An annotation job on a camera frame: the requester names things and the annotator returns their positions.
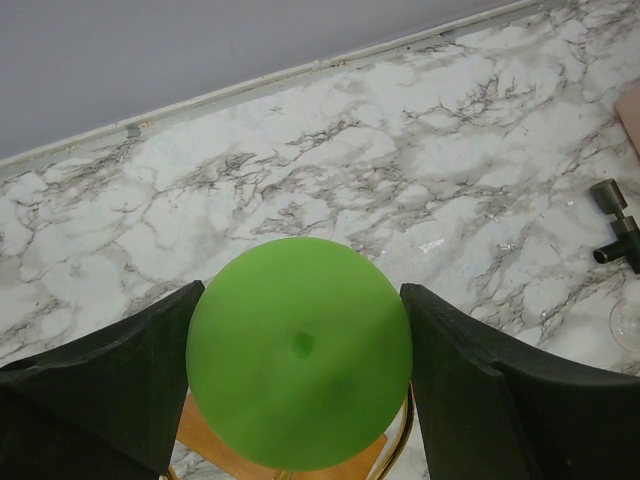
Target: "beige object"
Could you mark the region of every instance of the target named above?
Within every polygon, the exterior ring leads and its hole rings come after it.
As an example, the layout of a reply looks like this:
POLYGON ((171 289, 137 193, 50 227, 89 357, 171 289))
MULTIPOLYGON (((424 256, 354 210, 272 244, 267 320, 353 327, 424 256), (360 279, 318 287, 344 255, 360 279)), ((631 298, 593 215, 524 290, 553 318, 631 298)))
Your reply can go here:
MULTIPOLYGON (((277 472, 251 463, 226 447, 207 426, 189 395, 184 404, 178 441, 238 480, 272 480, 277 472)), ((383 435, 367 450, 348 462, 327 470, 296 475, 296 480, 365 480, 387 439, 383 435)))
POLYGON ((616 110, 636 151, 640 153, 640 83, 620 97, 616 110))

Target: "round green object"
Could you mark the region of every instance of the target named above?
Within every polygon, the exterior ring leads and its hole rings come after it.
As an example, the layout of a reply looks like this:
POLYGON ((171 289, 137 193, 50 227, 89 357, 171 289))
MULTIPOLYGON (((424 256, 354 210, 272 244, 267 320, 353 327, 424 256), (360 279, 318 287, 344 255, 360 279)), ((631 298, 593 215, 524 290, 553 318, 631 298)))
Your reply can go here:
POLYGON ((412 352, 397 292, 350 248, 288 238, 240 255, 193 314, 187 372, 211 429, 285 470, 327 468, 389 426, 412 352))

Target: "white marble surface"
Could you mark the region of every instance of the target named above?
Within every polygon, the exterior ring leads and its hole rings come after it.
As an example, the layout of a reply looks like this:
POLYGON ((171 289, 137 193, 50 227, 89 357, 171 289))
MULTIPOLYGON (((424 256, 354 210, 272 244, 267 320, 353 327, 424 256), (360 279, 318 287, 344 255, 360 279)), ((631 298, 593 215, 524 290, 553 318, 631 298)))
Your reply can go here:
MULTIPOLYGON (((563 357, 637 374, 608 326, 638 290, 588 187, 640 217, 613 102, 640 2, 594 0, 179 122, 0 183, 0 363, 133 313, 288 235, 353 246, 563 357)), ((228 478, 178 448, 183 478, 228 478)), ((427 478, 419 432, 392 480, 427 478)))

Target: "faucet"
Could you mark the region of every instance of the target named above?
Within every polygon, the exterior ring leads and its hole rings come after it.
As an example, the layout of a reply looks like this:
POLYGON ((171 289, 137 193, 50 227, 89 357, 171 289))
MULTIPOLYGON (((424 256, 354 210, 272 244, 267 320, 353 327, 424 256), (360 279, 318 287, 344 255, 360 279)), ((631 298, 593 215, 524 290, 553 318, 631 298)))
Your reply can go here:
POLYGON ((594 250, 593 258, 598 263, 609 263, 626 257, 633 271, 640 274, 640 229, 633 217, 625 217, 622 213, 627 208, 627 201, 618 184, 610 178, 595 184, 590 191, 605 215, 615 215, 611 227, 618 237, 616 242, 594 250))

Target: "wall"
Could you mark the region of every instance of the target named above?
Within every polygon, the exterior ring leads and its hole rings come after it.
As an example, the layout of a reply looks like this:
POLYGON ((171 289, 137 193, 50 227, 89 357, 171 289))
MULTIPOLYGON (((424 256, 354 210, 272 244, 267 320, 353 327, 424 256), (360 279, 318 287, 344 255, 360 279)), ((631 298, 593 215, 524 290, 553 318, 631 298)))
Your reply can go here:
POLYGON ((509 0, 6 0, 0 158, 509 0))

